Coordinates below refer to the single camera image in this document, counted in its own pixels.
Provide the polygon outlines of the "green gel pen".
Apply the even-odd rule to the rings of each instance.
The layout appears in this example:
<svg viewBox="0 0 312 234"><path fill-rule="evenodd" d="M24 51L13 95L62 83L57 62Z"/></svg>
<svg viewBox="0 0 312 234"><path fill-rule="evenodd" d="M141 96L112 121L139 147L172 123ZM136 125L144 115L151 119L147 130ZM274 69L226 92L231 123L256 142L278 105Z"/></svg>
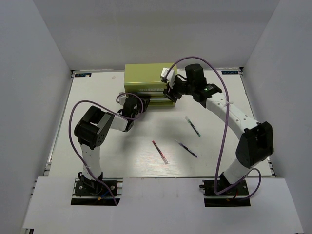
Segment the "green gel pen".
<svg viewBox="0 0 312 234"><path fill-rule="evenodd" d="M192 129L196 132L196 134L201 137L200 132L197 130L197 128L194 126L194 124L191 122L191 120L185 116L186 121L190 124L190 126L192 127Z"/></svg>

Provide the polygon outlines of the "red gel pen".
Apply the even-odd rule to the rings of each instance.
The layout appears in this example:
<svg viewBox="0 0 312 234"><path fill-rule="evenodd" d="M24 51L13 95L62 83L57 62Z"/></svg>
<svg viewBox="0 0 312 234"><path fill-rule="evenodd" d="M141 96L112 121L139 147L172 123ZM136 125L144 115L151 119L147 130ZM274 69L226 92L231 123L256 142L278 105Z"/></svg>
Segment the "red gel pen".
<svg viewBox="0 0 312 234"><path fill-rule="evenodd" d="M158 147L158 145L156 144L156 142L154 140L152 141L152 143L155 146L155 148L158 151L158 153L160 154L160 156L161 156L163 162L165 163L165 165L167 165L169 162L166 159L166 157L164 156L163 152L160 150L160 148Z"/></svg>

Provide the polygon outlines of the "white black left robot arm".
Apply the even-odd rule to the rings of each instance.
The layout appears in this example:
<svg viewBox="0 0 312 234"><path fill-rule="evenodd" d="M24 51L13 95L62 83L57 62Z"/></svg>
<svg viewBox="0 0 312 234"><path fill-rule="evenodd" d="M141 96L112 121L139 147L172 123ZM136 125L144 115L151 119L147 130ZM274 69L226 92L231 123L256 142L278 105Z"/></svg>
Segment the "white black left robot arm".
<svg viewBox="0 0 312 234"><path fill-rule="evenodd" d="M109 130L128 132L133 127L134 121L146 111L150 100L150 96L120 93L116 102L122 105L122 108L116 113L88 101L92 106L75 126L74 135L82 150L79 158L83 163L83 171L78 177L91 194L97 195L103 189L99 150Z"/></svg>

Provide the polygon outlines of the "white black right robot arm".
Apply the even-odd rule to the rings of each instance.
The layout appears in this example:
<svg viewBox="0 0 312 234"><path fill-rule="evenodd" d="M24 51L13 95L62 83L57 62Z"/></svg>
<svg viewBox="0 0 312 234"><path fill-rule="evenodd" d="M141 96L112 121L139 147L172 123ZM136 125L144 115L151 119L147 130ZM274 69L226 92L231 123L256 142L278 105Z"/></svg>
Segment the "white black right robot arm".
<svg viewBox="0 0 312 234"><path fill-rule="evenodd" d="M224 172L217 174L221 191L230 195L237 190L238 182L253 166L273 154L273 128L268 122L260 123L244 114L227 99L224 89L207 83L199 64L186 66L185 72L186 76L180 77L173 69L163 68L160 75L161 81L166 84L163 93L173 102L183 95L192 96L237 136L239 142L235 160Z"/></svg>

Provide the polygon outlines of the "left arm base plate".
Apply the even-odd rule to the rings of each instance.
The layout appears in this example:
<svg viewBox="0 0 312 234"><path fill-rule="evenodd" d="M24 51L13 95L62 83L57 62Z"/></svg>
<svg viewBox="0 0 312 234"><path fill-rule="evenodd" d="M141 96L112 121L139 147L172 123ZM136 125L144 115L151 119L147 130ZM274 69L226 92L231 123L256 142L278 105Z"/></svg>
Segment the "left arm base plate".
<svg viewBox="0 0 312 234"><path fill-rule="evenodd" d="M123 179L107 178L103 182L110 187L118 204L122 195ZM72 192L71 205L115 206L116 204L105 186L100 185L99 192L95 192L76 178Z"/></svg>

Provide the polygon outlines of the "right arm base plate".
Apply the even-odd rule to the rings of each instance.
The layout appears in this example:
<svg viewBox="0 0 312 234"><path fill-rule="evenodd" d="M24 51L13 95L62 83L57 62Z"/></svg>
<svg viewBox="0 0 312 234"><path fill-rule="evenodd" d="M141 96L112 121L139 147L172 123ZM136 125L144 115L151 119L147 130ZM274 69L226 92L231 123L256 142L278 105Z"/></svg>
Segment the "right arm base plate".
<svg viewBox="0 0 312 234"><path fill-rule="evenodd" d="M203 180L199 185L203 192L205 207L250 207L247 182L244 180L234 188L216 195L214 193L214 180Z"/></svg>

